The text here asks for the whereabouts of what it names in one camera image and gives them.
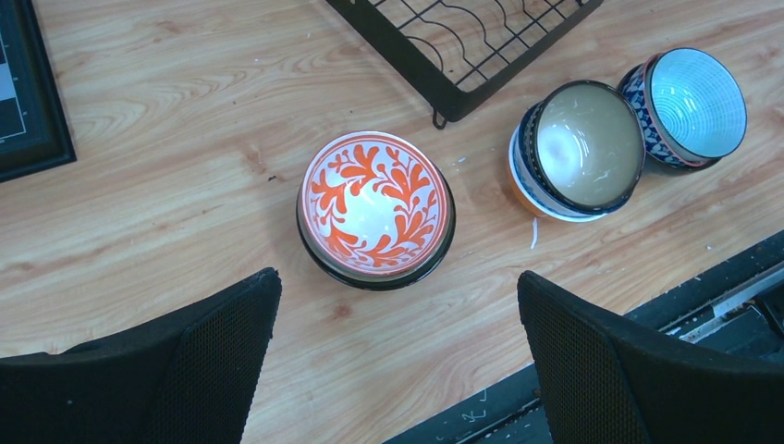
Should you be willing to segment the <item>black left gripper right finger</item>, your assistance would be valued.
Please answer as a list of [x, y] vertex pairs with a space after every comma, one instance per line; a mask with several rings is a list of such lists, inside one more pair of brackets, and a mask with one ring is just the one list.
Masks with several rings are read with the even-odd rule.
[[670, 337], [532, 271], [521, 323], [556, 443], [779, 443], [783, 367]]

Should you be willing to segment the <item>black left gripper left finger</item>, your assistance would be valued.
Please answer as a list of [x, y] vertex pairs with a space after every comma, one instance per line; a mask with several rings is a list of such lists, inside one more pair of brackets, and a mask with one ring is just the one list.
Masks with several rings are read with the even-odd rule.
[[237, 443], [282, 295], [273, 268], [58, 354], [1, 362], [5, 443]]

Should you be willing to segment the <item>teal dashed pattern bowl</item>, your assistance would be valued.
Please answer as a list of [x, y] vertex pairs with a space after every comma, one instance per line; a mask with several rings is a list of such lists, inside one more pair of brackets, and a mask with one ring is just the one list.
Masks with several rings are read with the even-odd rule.
[[748, 113], [740, 85], [703, 50], [652, 55], [622, 78], [619, 91], [641, 123], [645, 151], [660, 164], [706, 169], [741, 146]]

